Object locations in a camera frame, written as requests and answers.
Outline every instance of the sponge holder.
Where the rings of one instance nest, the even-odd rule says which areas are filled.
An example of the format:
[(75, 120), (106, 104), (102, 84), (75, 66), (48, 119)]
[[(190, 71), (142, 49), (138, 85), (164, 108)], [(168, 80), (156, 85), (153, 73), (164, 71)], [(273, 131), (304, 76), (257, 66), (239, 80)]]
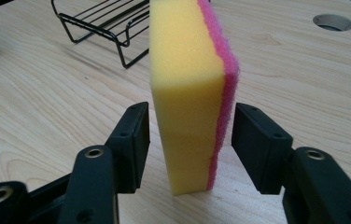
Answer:
[[(105, 0), (75, 16), (58, 13), (54, 0), (51, 0), (51, 4), (73, 43), (82, 42), (92, 35), (102, 36), (115, 43), (124, 68), (131, 67), (148, 54), (149, 49), (145, 49), (126, 63), (122, 49), (130, 47), (132, 39), (148, 29), (149, 26), (144, 25), (143, 21), (149, 18), (149, 0)], [(74, 38), (67, 24), (75, 25), (88, 32)]]

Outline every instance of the black wire rack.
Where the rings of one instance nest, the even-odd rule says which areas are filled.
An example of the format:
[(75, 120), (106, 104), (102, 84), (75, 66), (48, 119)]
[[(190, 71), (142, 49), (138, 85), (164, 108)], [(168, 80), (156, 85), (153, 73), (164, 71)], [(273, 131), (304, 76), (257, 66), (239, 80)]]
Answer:
[[(51, 4), (73, 43), (77, 44), (92, 35), (102, 36), (115, 43), (124, 68), (131, 67), (148, 54), (149, 49), (145, 49), (126, 63), (122, 49), (130, 47), (132, 39), (148, 29), (149, 0), (105, 0), (78, 12), (75, 16), (58, 13), (54, 0), (51, 0)], [(74, 38), (67, 24), (78, 26), (88, 32)]]

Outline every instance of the wooden table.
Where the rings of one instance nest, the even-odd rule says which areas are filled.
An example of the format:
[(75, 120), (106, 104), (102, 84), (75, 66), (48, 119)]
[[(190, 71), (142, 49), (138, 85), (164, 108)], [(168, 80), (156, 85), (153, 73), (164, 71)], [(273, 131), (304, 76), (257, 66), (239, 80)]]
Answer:
[[(236, 101), (265, 111), (294, 147), (329, 152), (351, 177), (351, 1), (224, 0), (212, 5), (241, 63)], [(138, 43), (143, 49), (147, 41)], [(84, 147), (103, 144), (129, 105), (148, 101), (151, 145), (142, 188), (120, 195), (122, 223), (285, 223), (282, 196), (261, 196), (230, 146), (209, 192), (172, 197), (149, 89), (149, 58), (125, 70), (113, 44), (72, 44), (49, 1), (0, 7), (0, 182), (29, 190), (68, 174)]]

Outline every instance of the wooden tabletop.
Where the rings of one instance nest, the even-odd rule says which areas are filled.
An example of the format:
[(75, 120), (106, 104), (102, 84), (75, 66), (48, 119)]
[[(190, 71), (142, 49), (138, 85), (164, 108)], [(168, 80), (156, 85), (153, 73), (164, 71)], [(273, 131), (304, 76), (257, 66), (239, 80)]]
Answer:
[[(69, 7), (74, 10), (73, 1)], [(294, 148), (331, 154), (351, 178), (351, 30), (313, 23), (351, 20), (348, 0), (212, 1), (241, 64), (236, 101), (254, 105), (294, 137)], [(147, 47), (147, 35), (128, 53)], [(282, 196), (254, 188), (231, 144), (231, 125), (208, 192), (170, 194), (149, 57), (124, 69), (100, 36), (74, 45), (49, 1), (0, 7), (0, 182), (29, 190), (71, 172), (77, 153), (103, 144), (129, 105), (148, 101), (151, 144), (141, 189), (119, 196), (121, 223), (286, 223)]]

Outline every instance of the yellow sponge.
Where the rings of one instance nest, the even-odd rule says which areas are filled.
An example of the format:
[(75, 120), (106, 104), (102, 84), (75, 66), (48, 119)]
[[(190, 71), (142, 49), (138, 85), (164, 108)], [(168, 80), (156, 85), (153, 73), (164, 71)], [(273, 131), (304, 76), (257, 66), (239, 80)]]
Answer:
[(238, 62), (207, 0), (151, 0), (151, 89), (174, 195), (213, 188)]

